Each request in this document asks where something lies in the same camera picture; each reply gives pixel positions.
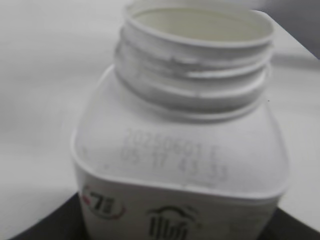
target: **white surface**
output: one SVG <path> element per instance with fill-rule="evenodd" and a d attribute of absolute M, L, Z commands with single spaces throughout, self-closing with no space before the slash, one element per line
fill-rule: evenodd
<path fill-rule="evenodd" d="M 111 63 L 126 0 L 0 0 L 0 240 L 76 191 L 70 133 Z M 320 231 L 320 68 L 277 26 L 269 100 L 292 186 L 281 207 Z"/>

